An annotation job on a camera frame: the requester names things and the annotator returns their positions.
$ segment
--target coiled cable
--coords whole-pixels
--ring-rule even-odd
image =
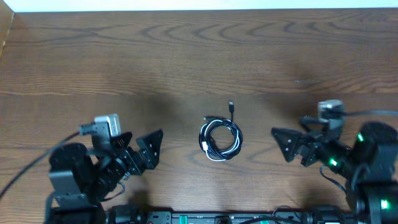
[[[202,151],[206,153],[207,158],[211,161],[220,162],[229,160],[238,155],[241,151],[243,135],[238,125],[233,122],[234,103],[232,101],[229,102],[229,112],[231,113],[230,120],[217,116],[207,116],[205,120],[209,122],[201,127],[199,145]],[[226,149],[220,149],[211,136],[213,131],[221,126],[227,127],[234,136],[234,142]]]

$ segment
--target wire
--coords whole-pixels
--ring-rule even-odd
[[[234,104],[232,101],[229,102],[229,112],[231,113],[230,120],[216,116],[207,116],[205,120],[210,120],[210,122],[201,127],[199,145],[202,151],[206,153],[207,158],[211,161],[220,162],[229,160],[238,155],[241,151],[243,135],[238,125],[233,122]],[[217,147],[216,141],[211,136],[213,131],[221,126],[227,127],[234,136],[234,142],[226,149]]]
[[[118,184],[120,184],[120,186],[122,186],[123,189],[122,189],[119,193],[117,193],[115,196],[110,197],[110,198],[105,198],[105,199],[102,200],[101,202],[106,202],[106,201],[108,201],[108,200],[111,200],[111,199],[116,198],[117,196],[119,196],[119,195],[121,195],[121,194],[124,194],[124,192],[126,191],[126,187],[124,186],[124,183],[119,182]]]
[[[357,166],[357,168],[355,169],[353,178],[351,179],[351,190],[352,190],[352,191],[355,191],[355,186],[356,186],[356,182],[357,182],[357,180],[358,180],[358,177],[359,177],[360,173],[361,173],[362,171],[364,171],[364,170],[370,172],[369,166],[368,166],[366,163],[360,164],[360,165]]]
[[[294,221],[288,218],[280,218],[280,217],[261,217],[261,218],[253,218],[251,220],[241,222],[240,224],[252,224],[256,222],[261,222],[261,221],[280,221],[280,222],[285,222],[285,223],[291,223],[291,224],[300,224],[298,221]]]
[[[102,157],[101,166],[99,167],[98,172],[103,170],[112,161],[111,154],[108,151],[102,149],[90,149],[87,151],[87,155]]]
[[[357,111],[357,112],[345,113],[346,116],[359,116],[359,115],[372,115],[372,114],[398,116],[398,111],[368,110],[368,111]]]
[[[337,182],[336,180],[334,180],[334,179],[332,179],[332,178],[329,178],[329,177],[327,177],[327,176],[325,176],[324,174],[323,174],[323,168],[325,168],[326,166],[325,165],[322,165],[320,168],[319,168],[319,172],[321,173],[321,175],[322,175],[322,177],[324,177],[324,178],[326,178],[327,180],[329,180],[330,182],[332,182],[332,183],[334,183],[338,188],[340,188],[345,194],[347,194],[347,190],[339,183],[339,182]]]
[[[282,207],[289,208],[299,220],[301,219],[301,218],[299,217],[299,215],[298,215],[295,211],[293,211],[293,208],[291,208],[290,206],[287,206],[287,205],[281,205],[281,206],[276,207],[275,210],[274,210],[274,212],[272,212],[272,216],[273,216],[273,217],[276,217],[276,213],[277,213],[278,209],[280,209],[280,208],[282,208]]]
[[[33,160],[30,164],[26,165],[1,191],[0,194],[0,199],[6,194],[7,190],[22,176],[28,171],[30,168],[32,168],[36,163],[41,161],[44,157],[47,155],[55,152],[57,149],[62,147],[67,141],[71,140],[72,138],[76,137],[79,135],[79,132],[71,134],[69,137],[65,138],[64,140],[60,141],[57,145],[55,145],[53,148],[47,150],[45,153],[43,153],[41,156]]]
[[[55,192],[52,192],[47,199],[45,199],[45,208],[44,208],[44,220],[46,223],[47,219],[49,219],[50,214],[51,214],[51,205],[52,205],[52,200],[54,199]]]

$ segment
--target green light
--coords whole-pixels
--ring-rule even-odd
[[[361,133],[358,134],[358,140],[359,140],[360,142],[363,142],[363,136],[362,136]]]
[[[381,200],[381,209],[388,209],[389,204],[387,200]]]
[[[333,165],[333,166],[337,166],[337,162],[334,159],[330,160],[330,164]]]

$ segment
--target usb connector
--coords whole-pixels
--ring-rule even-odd
[[[98,127],[96,124],[84,124],[79,127],[79,132],[81,136],[85,136],[87,134],[96,134]]]
[[[235,111],[234,102],[229,102],[229,112],[232,114]]]
[[[205,121],[211,121],[211,120],[214,120],[214,119],[222,119],[222,118],[216,117],[216,116],[205,116],[203,119]]]

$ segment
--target wooden table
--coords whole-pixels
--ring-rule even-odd
[[[117,113],[134,138],[162,128],[164,139],[156,170],[130,178],[106,208],[347,209],[320,164],[284,161],[271,127],[298,128],[327,99],[348,111],[397,110],[397,71],[397,9],[17,14],[0,61],[0,187],[80,124]],[[243,149],[211,162],[198,133],[205,115],[229,116],[229,100]],[[398,125],[351,118],[343,140],[352,144],[369,119]],[[44,160],[12,187],[1,223],[42,222],[48,170]]]

